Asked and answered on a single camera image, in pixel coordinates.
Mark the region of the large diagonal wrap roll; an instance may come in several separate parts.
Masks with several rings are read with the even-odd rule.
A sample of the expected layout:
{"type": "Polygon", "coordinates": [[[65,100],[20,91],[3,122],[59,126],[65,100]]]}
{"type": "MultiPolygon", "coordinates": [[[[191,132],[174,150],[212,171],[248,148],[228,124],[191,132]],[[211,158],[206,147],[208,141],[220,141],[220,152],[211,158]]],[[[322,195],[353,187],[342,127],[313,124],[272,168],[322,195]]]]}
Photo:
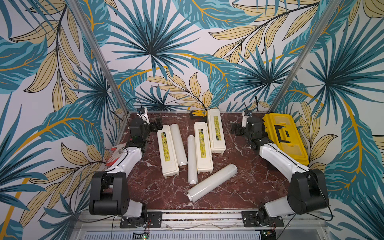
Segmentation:
{"type": "Polygon", "coordinates": [[[215,188],[234,177],[238,173],[238,168],[234,164],[228,164],[218,172],[212,174],[201,183],[192,187],[187,191],[187,197],[193,203],[204,197],[215,188]]]}

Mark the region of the middle white dispenser box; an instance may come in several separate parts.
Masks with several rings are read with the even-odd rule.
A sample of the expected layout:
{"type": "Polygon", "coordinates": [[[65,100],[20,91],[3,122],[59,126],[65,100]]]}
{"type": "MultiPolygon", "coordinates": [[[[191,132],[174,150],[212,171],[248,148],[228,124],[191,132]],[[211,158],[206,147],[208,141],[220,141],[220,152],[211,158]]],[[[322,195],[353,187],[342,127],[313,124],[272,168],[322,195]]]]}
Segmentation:
{"type": "Polygon", "coordinates": [[[195,145],[196,145],[196,158],[197,158],[197,172],[212,173],[213,159],[210,146],[210,137],[208,125],[204,122],[194,123],[195,128],[195,145]]]}

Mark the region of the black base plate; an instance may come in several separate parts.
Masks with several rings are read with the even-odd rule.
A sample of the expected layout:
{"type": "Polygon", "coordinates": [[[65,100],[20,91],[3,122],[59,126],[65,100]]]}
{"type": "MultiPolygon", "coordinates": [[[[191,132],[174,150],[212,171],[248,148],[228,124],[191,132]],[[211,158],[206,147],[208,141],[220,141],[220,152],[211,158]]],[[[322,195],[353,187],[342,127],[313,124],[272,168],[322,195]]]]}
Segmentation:
{"type": "Polygon", "coordinates": [[[120,222],[121,229],[139,229],[149,227],[159,229],[162,225],[162,212],[143,212],[138,218],[123,217],[120,222]]]}
{"type": "Polygon", "coordinates": [[[242,220],[245,228],[254,227],[283,227],[284,222],[282,217],[269,217],[263,211],[242,211],[242,220]]]}

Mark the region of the thin middle wrap roll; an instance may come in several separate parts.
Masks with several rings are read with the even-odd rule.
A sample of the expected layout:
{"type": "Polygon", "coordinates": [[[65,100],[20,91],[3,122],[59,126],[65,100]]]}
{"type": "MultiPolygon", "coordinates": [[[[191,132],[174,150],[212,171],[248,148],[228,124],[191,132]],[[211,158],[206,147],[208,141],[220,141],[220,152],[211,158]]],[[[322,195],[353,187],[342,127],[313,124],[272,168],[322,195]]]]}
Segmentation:
{"type": "Polygon", "coordinates": [[[193,135],[188,136],[188,182],[189,185],[198,183],[196,143],[193,135]]]}

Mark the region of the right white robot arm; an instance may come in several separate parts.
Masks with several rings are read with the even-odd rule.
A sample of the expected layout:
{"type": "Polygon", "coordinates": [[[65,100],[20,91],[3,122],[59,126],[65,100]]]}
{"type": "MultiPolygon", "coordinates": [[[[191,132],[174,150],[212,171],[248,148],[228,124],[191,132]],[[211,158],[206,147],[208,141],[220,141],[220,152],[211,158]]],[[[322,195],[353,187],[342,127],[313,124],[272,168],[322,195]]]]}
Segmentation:
{"type": "Polygon", "coordinates": [[[325,175],[308,167],[308,155],[292,116],[247,117],[245,123],[231,125],[231,134],[244,137],[250,149],[258,151],[290,183],[285,197],[260,205],[256,216],[260,224],[330,207],[325,175]]]}

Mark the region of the left thick wrap roll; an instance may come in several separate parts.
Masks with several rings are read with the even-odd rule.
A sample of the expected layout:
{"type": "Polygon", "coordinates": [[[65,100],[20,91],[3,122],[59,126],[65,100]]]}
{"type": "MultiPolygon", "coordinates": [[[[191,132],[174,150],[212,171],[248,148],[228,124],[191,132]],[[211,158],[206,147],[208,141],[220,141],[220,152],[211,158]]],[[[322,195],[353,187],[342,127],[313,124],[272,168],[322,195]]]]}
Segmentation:
{"type": "Polygon", "coordinates": [[[179,125],[172,124],[170,126],[170,129],[171,129],[171,134],[173,138],[178,165],[180,168],[185,168],[188,164],[188,160],[187,160],[179,125]]]}

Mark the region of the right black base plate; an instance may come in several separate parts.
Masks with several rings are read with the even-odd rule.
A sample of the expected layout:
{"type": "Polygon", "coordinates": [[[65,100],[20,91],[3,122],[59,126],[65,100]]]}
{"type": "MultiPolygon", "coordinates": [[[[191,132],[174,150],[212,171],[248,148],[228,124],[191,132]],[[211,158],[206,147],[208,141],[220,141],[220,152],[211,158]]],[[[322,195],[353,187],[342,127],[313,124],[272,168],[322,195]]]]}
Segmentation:
{"type": "Polygon", "coordinates": [[[284,222],[282,217],[269,217],[263,211],[242,211],[242,220],[245,228],[254,227],[283,227],[284,222]]]}

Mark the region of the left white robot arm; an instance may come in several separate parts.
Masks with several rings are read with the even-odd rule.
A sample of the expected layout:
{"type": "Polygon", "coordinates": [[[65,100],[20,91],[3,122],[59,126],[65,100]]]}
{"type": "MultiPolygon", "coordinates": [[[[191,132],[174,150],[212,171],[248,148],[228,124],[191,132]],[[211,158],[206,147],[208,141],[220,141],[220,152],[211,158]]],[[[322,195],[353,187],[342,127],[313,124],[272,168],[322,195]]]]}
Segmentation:
{"type": "Polygon", "coordinates": [[[145,204],[130,199],[127,177],[142,159],[151,133],[162,128],[160,118],[152,123],[141,118],[131,121],[130,140],[116,148],[118,157],[108,161],[105,171],[95,172],[92,177],[89,203],[91,215],[147,220],[145,204]]]}

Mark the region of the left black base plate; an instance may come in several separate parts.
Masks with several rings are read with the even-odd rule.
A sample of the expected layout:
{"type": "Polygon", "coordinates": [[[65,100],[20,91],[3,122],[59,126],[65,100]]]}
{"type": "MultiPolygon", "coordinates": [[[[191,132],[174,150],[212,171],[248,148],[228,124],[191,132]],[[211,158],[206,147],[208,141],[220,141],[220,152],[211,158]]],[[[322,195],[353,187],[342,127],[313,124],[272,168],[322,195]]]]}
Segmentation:
{"type": "Polygon", "coordinates": [[[123,217],[120,222],[121,229],[139,229],[149,227],[159,229],[162,225],[162,212],[143,212],[138,218],[123,217]]]}

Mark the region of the yellow black toolbox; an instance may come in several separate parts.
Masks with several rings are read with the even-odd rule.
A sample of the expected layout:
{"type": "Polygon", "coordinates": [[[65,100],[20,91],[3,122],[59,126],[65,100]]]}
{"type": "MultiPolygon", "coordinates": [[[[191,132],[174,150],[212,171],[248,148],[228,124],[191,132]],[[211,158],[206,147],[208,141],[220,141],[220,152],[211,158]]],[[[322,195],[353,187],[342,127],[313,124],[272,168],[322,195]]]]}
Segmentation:
{"type": "Polygon", "coordinates": [[[291,115],[270,113],[263,117],[268,138],[284,153],[304,166],[309,165],[309,157],[291,115]]]}

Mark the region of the left white dispenser box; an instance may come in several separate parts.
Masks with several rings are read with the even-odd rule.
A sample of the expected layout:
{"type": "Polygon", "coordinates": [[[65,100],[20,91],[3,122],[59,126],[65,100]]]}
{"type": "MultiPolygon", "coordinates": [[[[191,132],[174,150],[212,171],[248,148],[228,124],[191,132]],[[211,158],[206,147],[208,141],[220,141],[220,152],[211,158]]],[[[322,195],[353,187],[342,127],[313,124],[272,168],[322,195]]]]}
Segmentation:
{"type": "Polygon", "coordinates": [[[157,132],[162,174],[165,177],[179,175],[179,165],[176,158],[173,138],[169,125],[163,125],[157,132]]]}

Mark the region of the white dispenser box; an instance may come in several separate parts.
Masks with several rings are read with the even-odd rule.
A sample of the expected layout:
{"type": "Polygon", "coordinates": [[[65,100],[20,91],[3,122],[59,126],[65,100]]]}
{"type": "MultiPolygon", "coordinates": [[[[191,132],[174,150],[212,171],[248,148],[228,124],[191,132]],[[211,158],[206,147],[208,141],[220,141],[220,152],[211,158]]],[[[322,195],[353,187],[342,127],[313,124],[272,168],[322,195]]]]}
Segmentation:
{"type": "Polygon", "coordinates": [[[197,158],[197,172],[212,173],[213,159],[210,146],[210,137],[208,125],[204,122],[194,123],[195,128],[195,145],[196,145],[196,158],[197,158]]]}
{"type": "Polygon", "coordinates": [[[179,165],[176,158],[173,138],[169,125],[163,125],[157,132],[162,174],[165,177],[179,175],[179,165]]]}

